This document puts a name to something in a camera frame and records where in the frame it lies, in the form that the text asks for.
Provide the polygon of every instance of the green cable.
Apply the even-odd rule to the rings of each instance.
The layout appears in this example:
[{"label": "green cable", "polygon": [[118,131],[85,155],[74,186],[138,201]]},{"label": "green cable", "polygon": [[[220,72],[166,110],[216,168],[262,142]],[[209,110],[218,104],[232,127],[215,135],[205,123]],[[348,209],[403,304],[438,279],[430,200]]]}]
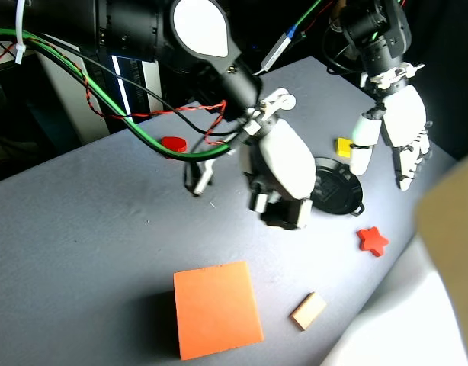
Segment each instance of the green cable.
[{"label": "green cable", "polygon": [[295,27],[298,27],[299,25],[302,24],[302,22],[309,16],[309,14],[312,12],[313,9],[316,8],[316,6],[321,2],[322,0],[316,0],[316,2],[313,3],[313,5],[310,7],[309,10],[305,12],[304,15],[298,20],[298,22],[295,23]]},{"label": "green cable", "polygon": [[[13,29],[1,29],[0,28],[0,34],[7,34],[7,35],[12,35],[15,36],[15,30]],[[39,38],[38,36],[29,33],[29,32],[23,32],[23,37],[25,38],[36,38],[44,43],[47,43],[45,40]],[[41,42],[36,42],[36,41],[31,41],[31,43],[36,44],[39,47],[44,48],[48,52],[52,53],[54,56],[56,56],[58,59],[60,59],[65,65],[67,65],[75,74],[79,75],[80,77],[82,74],[80,71],[67,59],[65,59],[63,56],[61,56],[59,53],[57,53],[52,47],[47,46],[46,44],[43,44]],[[122,109],[110,98],[105,91],[101,89],[100,86],[98,86],[93,79],[91,79],[85,72],[83,72],[85,76],[87,77],[88,84],[90,86],[90,89],[92,89],[94,92],[99,94],[106,102],[107,105],[111,108],[111,110],[120,115],[125,115],[126,113],[122,111]],[[153,145],[155,148],[158,150],[164,152],[166,155],[172,157],[173,159],[179,159],[182,160],[182,158],[186,159],[199,159],[199,160],[205,160],[210,158],[211,156],[217,156],[220,153],[227,153],[229,151],[229,146],[227,144],[220,145],[214,149],[204,151],[204,152],[196,152],[196,153],[181,153],[181,152],[175,152],[170,149],[165,148],[161,143],[153,139],[149,134],[147,134],[141,127],[139,127],[137,124],[134,123],[132,118],[130,117],[125,117],[123,118],[123,121],[133,128],[144,140],[146,140],[148,143]]]}]

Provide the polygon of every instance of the white zip tie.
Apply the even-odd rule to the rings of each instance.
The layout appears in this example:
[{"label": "white zip tie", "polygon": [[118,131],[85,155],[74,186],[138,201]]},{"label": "white zip tie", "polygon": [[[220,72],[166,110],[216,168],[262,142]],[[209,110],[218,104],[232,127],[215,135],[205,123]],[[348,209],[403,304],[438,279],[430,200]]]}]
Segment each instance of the white zip tie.
[{"label": "white zip tie", "polygon": [[22,56],[26,52],[26,45],[22,38],[22,23],[24,18],[24,6],[26,5],[26,0],[18,0],[18,4],[15,10],[15,35],[18,39],[18,44],[15,45],[17,53],[15,55],[15,63],[21,64]]}]

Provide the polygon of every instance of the black pan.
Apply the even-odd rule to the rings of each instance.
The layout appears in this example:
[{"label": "black pan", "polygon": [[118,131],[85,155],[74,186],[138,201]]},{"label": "black pan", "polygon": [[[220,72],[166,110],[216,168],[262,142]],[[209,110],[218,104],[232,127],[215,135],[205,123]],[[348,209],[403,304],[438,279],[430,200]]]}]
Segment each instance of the black pan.
[{"label": "black pan", "polygon": [[311,198],[312,205],[334,215],[359,216],[364,211],[363,188],[356,175],[342,164],[329,158],[316,158],[317,182]]}]

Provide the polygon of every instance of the gray table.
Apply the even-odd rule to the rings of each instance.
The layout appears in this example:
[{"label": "gray table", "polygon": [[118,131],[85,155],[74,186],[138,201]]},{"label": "gray table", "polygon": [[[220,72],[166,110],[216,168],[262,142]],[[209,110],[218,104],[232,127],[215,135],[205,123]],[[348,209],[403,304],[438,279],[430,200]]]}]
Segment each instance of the gray table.
[{"label": "gray table", "polygon": [[[373,102],[312,58],[264,78],[297,97],[284,117],[316,156],[335,157]],[[207,126],[212,116],[191,114]],[[153,136],[195,137],[174,116],[144,123]],[[0,365],[178,363],[173,273],[245,260],[265,341],[190,364],[318,364],[364,305],[414,231],[412,209],[453,164],[434,157],[407,192],[397,189],[390,149],[380,142],[361,178],[366,211],[313,211],[304,230],[264,226],[247,210],[236,156],[216,164],[216,184],[195,199],[180,162],[117,133],[0,183]],[[356,231],[390,239],[375,258]],[[287,318],[312,291],[328,307],[306,332]]]}]

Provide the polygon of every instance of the beige object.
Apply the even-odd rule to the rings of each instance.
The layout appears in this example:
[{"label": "beige object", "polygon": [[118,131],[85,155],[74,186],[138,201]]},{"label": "beige object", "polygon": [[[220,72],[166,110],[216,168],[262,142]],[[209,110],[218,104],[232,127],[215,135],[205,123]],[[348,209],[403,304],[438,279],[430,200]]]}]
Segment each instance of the beige object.
[{"label": "beige object", "polygon": [[320,295],[312,292],[305,300],[295,309],[290,317],[302,329],[306,330],[310,324],[320,315],[327,304]]},{"label": "beige object", "polygon": [[468,160],[424,197],[417,224],[450,295],[468,351]]}]

